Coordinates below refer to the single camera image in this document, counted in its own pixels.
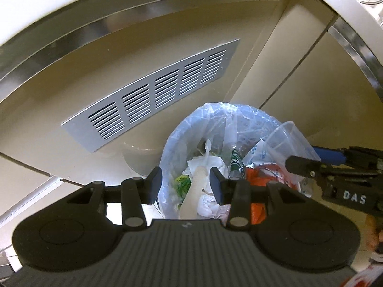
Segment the person's right hand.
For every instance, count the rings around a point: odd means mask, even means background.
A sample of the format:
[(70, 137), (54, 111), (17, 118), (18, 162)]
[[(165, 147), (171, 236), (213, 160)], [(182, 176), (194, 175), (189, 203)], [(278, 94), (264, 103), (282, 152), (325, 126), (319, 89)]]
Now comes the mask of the person's right hand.
[(382, 242), (382, 230), (378, 231), (377, 219), (371, 215), (366, 216), (366, 244), (371, 251), (375, 251)]

